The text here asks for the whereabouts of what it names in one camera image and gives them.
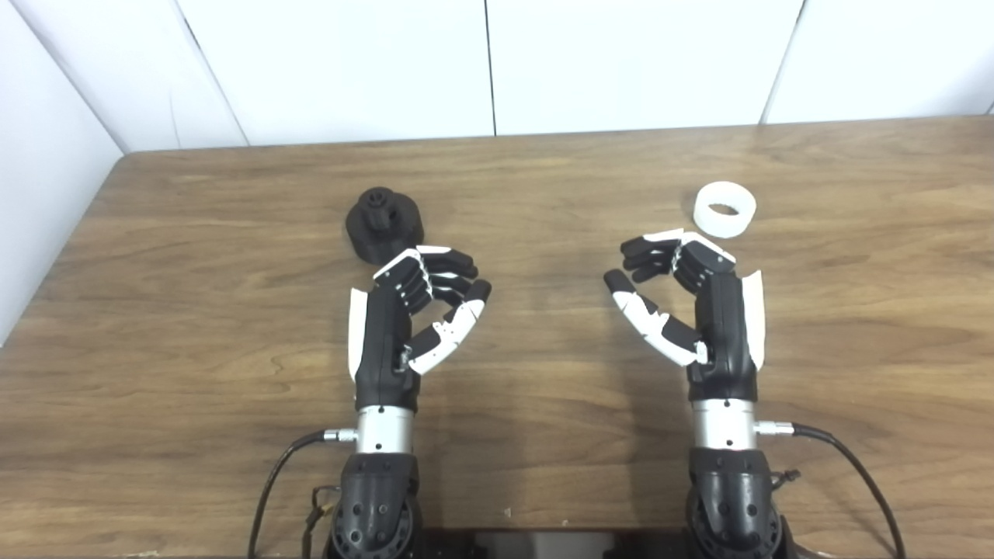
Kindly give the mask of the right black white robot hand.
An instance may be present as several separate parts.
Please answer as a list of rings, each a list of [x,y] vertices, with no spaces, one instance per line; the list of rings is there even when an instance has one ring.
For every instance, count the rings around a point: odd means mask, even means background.
[[[736,275],[736,258],[696,232],[643,234],[619,245],[621,269],[603,279],[619,311],[657,352],[686,371],[692,402],[759,399],[766,361],[763,278]],[[681,321],[637,284],[670,276],[693,296],[693,324]]]

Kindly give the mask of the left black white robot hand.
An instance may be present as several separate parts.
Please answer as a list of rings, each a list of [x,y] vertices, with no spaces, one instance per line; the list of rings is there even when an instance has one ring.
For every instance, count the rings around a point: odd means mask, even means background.
[[[474,259],[441,245],[406,248],[351,290],[348,366],[355,408],[418,410],[420,379],[467,339],[492,293]]]

